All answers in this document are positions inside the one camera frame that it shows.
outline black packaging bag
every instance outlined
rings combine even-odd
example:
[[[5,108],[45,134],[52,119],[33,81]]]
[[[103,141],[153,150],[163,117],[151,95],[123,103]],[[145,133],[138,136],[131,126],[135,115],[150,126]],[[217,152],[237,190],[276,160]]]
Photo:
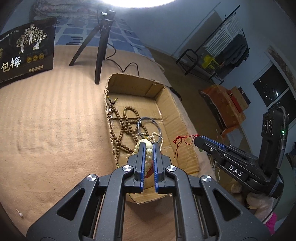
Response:
[[[57,18],[34,21],[0,36],[0,88],[53,69]]]

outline red string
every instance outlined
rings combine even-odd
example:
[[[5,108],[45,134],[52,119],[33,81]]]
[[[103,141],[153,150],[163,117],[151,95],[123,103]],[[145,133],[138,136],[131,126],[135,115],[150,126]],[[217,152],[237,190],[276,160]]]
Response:
[[[197,135],[191,135],[191,136],[188,136],[188,137],[193,137],[191,143],[187,143],[187,142],[186,142],[186,138],[188,138],[187,136],[183,136],[183,137],[178,136],[178,137],[176,137],[176,139],[175,139],[173,142],[176,144],[178,139],[180,139],[180,141],[179,141],[178,144],[177,144],[177,149],[176,149],[176,151],[175,151],[174,159],[175,159],[176,155],[177,155],[177,158],[178,158],[178,154],[179,154],[179,146],[181,145],[181,143],[182,143],[182,139],[183,139],[183,138],[184,138],[184,142],[185,142],[187,145],[191,145],[191,144],[193,143],[193,141],[194,141],[194,138],[195,138],[195,137],[198,137],[198,136],[199,136],[198,134],[197,134]]]

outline bed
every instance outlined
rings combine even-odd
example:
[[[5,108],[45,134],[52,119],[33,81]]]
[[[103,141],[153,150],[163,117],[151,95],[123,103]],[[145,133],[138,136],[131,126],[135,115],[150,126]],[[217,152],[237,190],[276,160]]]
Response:
[[[107,6],[98,0],[37,0],[34,5],[36,14],[34,20],[57,17],[55,45],[81,45],[92,29],[98,25],[97,10],[100,17],[100,12],[106,8]],[[88,46],[97,47],[99,41],[98,32]],[[117,50],[125,50],[153,59],[150,51],[128,24],[116,16],[108,42]]]
[[[113,171],[113,164],[108,161],[112,153],[106,141],[109,134],[106,131],[104,90],[108,77],[118,73],[119,69],[113,62],[104,61],[101,83],[94,83],[97,50],[94,46],[98,45],[99,36],[81,53],[79,63],[68,66],[78,49],[78,46],[69,46],[69,42],[77,41],[71,37],[85,39],[96,19],[67,17],[70,16],[62,15],[56,28],[54,69],[0,89],[0,201],[24,235],[30,225],[85,175],[96,173],[103,176]],[[118,29],[121,34],[115,35]],[[151,53],[137,48],[143,46],[140,42],[135,44],[137,47],[127,47],[134,45],[132,40],[137,38],[136,35],[126,35],[124,30],[133,33],[125,22],[116,20],[109,38],[119,50],[113,59],[122,66],[137,62],[141,77],[170,86],[159,65],[146,58]],[[112,53],[113,49],[107,49],[106,55]],[[136,67],[131,66],[126,73],[135,74]],[[176,96],[174,98],[187,129],[195,134],[183,105]],[[196,152],[199,155],[199,176],[214,176],[207,154],[197,148]],[[16,209],[23,213],[23,218]],[[175,239],[174,225],[171,197],[144,206],[128,202],[123,240],[171,241]]]

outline hanging clothes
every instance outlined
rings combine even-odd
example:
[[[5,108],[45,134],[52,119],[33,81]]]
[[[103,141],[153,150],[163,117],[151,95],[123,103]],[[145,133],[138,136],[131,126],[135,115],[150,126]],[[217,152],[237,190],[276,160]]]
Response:
[[[245,50],[245,52],[243,53],[243,55],[239,58],[239,60],[234,64],[235,67],[238,67],[241,65],[241,63],[245,60],[248,59],[249,57],[249,52],[250,52],[250,49],[249,47],[247,47],[247,49]]]
[[[245,37],[238,34],[222,52],[224,65],[235,64],[247,49],[248,43]]]

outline black tripod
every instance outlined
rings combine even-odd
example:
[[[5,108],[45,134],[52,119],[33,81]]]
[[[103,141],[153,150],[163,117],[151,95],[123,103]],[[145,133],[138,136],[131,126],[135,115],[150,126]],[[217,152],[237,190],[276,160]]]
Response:
[[[91,39],[97,34],[98,31],[101,31],[101,37],[100,37],[100,42],[99,42],[99,48],[98,48],[98,55],[96,57],[96,72],[95,72],[95,77],[94,77],[94,82],[96,85],[100,83],[100,76],[101,76],[101,69],[102,69],[102,63],[103,60],[105,60],[105,55],[106,55],[106,50],[107,50],[107,43],[109,39],[109,34],[111,30],[111,26],[114,22],[114,16],[115,16],[115,11],[113,10],[108,10],[106,13],[103,14],[103,19],[99,23],[98,26],[96,26],[90,34],[87,36],[87,38],[84,40],[76,54],[74,55],[73,59],[71,60],[71,63],[69,66],[74,65],[76,59],[78,56],[81,54],[81,52],[84,50],[86,45],[91,41]]]

